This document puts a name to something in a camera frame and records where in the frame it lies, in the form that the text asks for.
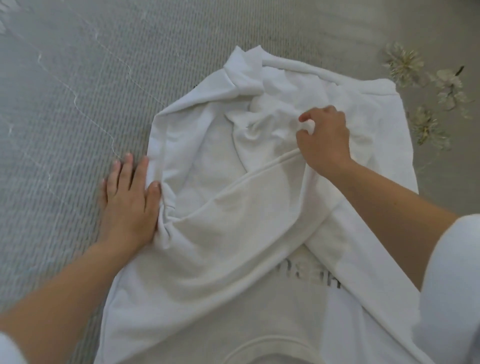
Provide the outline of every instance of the folded sleeve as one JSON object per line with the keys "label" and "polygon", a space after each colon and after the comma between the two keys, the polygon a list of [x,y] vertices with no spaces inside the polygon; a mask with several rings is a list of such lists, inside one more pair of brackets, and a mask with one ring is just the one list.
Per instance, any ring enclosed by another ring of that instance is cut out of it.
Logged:
{"label": "folded sleeve", "polygon": [[459,218],[441,237],[425,272],[415,343],[436,364],[471,359],[480,326],[480,215]]}
{"label": "folded sleeve", "polygon": [[27,364],[17,345],[0,332],[0,361],[8,364]]}

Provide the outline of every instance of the hand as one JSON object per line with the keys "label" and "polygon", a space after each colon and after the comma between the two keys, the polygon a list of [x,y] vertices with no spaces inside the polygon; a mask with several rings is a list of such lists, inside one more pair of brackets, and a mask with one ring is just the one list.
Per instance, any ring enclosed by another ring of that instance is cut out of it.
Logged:
{"label": "hand", "polygon": [[151,242],[158,219],[160,184],[152,182],[145,191],[147,167],[143,157],[132,178],[133,156],[128,153],[123,166],[116,160],[108,180],[100,184],[99,242],[132,256]]}
{"label": "hand", "polygon": [[307,164],[327,179],[352,162],[348,146],[350,132],[345,114],[334,106],[313,108],[299,116],[299,121],[315,122],[312,135],[306,130],[297,132],[297,144]]}

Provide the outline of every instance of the forearm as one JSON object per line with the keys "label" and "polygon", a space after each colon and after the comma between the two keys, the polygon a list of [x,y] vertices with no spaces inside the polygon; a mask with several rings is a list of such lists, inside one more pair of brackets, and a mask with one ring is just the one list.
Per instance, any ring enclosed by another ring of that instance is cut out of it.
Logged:
{"label": "forearm", "polygon": [[64,363],[130,254],[95,244],[0,317],[30,364]]}
{"label": "forearm", "polygon": [[420,290],[435,245],[458,216],[355,162],[330,180]]}

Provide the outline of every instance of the person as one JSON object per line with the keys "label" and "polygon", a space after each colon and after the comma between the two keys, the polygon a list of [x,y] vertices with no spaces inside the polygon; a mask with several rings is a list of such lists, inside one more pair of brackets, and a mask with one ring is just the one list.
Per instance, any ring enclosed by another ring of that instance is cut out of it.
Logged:
{"label": "person", "polygon": [[[345,114],[314,108],[312,134],[297,133],[307,164],[335,185],[421,290],[414,339],[440,363],[475,360],[480,323],[480,218],[458,215],[357,164],[350,157]],[[0,317],[6,363],[63,363],[116,274],[151,241],[161,190],[144,191],[148,158],[133,172],[133,156],[115,161],[100,185],[100,234],[78,260]]]}

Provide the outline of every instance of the person's left arm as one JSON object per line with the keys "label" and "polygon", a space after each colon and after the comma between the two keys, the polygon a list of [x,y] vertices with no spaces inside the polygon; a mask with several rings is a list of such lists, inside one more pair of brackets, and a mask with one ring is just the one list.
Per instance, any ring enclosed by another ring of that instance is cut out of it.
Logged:
{"label": "person's left arm", "polygon": [[115,161],[100,187],[102,222],[97,243],[39,290],[0,316],[7,334],[30,364],[64,363],[115,275],[147,245],[158,218],[160,185],[145,193],[148,159],[133,179],[133,156]]}

